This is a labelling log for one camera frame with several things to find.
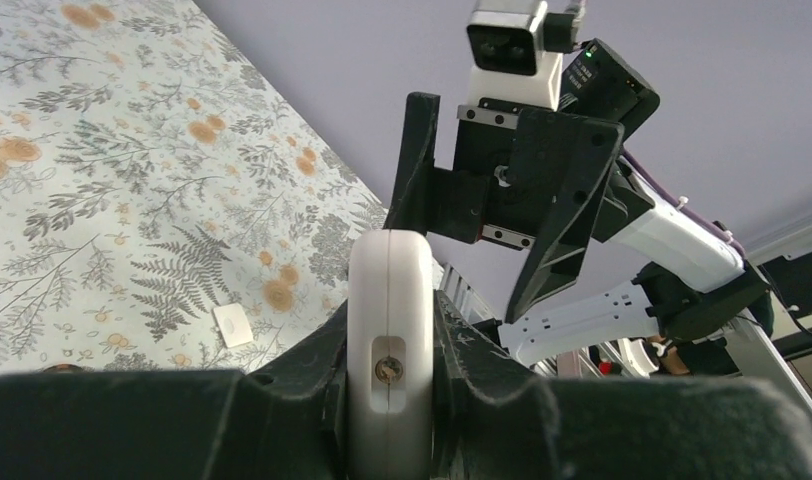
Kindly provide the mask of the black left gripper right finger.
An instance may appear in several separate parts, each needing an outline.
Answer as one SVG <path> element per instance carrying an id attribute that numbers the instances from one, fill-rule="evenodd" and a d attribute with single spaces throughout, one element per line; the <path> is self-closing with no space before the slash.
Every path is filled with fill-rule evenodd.
<path id="1" fill-rule="evenodd" d="M 544 377 L 433 306 L 436 479 L 812 479 L 812 425 L 765 381 Z"/>

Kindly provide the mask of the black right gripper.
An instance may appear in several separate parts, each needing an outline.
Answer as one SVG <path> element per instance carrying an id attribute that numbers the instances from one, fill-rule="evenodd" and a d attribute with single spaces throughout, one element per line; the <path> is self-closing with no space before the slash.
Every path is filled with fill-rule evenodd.
<path id="1" fill-rule="evenodd" d="M 614 162 L 621 123 L 491 101 L 461 105 L 451 170 L 435 166 L 441 97 L 407 96 L 400 153 L 383 227 L 435 233 L 466 244 L 481 239 L 530 253 L 504 322 L 575 281 L 552 267 L 584 253 L 593 223 L 569 234 Z"/>

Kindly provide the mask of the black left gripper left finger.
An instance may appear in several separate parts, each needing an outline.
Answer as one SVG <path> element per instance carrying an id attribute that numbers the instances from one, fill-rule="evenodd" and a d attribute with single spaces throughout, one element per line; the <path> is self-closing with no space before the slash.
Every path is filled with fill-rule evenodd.
<path id="1" fill-rule="evenodd" d="M 0 479 L 341 479 L 346 311 L 262 368 L 0 376 Z"/>

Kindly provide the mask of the white battery cover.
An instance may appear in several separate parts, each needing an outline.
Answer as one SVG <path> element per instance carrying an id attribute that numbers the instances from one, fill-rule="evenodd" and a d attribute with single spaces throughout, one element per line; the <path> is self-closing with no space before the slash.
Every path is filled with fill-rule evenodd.
<path id="1" fill-rule="evenodd" d="M 254 341 L 251 324 L 240 303 L 217 306 L 212 315 L 227 348 L 233 349 Z"/>

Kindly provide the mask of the white red remote control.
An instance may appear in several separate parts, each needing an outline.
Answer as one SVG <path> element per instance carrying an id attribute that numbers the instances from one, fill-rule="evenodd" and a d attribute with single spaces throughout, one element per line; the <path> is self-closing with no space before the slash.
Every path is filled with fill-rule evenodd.
<path id="1" fill-rule="evenodd" d="M 433 449 L 433 258 L 413 231 L 352 247 L 346 372 L 348 475 L 427 479 Z"/>

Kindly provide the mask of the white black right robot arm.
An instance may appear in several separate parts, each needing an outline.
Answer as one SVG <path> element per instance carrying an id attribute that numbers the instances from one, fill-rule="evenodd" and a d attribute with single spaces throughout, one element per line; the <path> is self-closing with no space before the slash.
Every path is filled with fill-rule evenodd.
<path id="1" fill-rule="evenodd" d="M 550 110 L 511 92 L 460 106 L 445 170 L 434 161 L 440 99 L 409 94 L 387 227 L 526 251 L 499 334 L 527 366 L 647 337 L 664 356 L 747 317 L 767 295 L 765 279 L 722 228 L 665 194 L 624 148 L 659 106 L 653 87 L 592 39 L 563 71 L 559 100 Z M 610 291 L 528 319 L 576 282 L 591 241 L 627 246 L 648 262 Z"/>

